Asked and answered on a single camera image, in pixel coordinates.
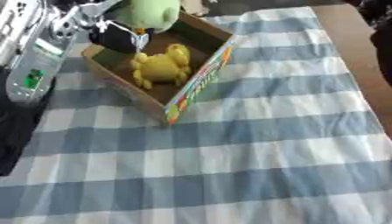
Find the dark floor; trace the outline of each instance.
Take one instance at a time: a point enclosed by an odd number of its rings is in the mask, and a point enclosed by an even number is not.
[[[218,3],[203,0],[203,2],[210,9],[208,16],[221,16],[239,15],[246,11],[260,9],[340,4],[342,0],[218,0]]]

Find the green plush toy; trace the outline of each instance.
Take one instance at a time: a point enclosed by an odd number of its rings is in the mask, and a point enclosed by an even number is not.
[[[117,20],[134,29],[165,32],[179,19],[180,0],[125,0]]]

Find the yellow plush toy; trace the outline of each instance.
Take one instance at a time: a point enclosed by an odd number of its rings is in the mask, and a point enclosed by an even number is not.
[[[175,82],[176,86],[186,83],[190,68],[191,54],[184,45],[169,45],[165,54],[148,56],[143,52],[131,61],[136,84],[152,89],[153,82]]]

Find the candy box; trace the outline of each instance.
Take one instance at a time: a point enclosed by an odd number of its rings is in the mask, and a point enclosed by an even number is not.
[[[181,87],[176,87],[174,83],[154,83],[151,90],[138,87],[132,75],[132,54],[91,45],[83,56],[92,73],[128,97],[129,104],[139,107],[163,124],[172,124],[228,63],[233,34],[181,12],[180,20],[169,31],[155,35],[143,51],[149,55],[164,53],[170,44],[185,45],[191,52],[192,75]]]

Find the checkered tablecloth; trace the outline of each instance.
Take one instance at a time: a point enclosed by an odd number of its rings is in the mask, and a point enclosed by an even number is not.
[[[210,20],[233,59],[168,129],[88,72],[80,38],[0,223],[391,223],[392,144],[312,10]]]

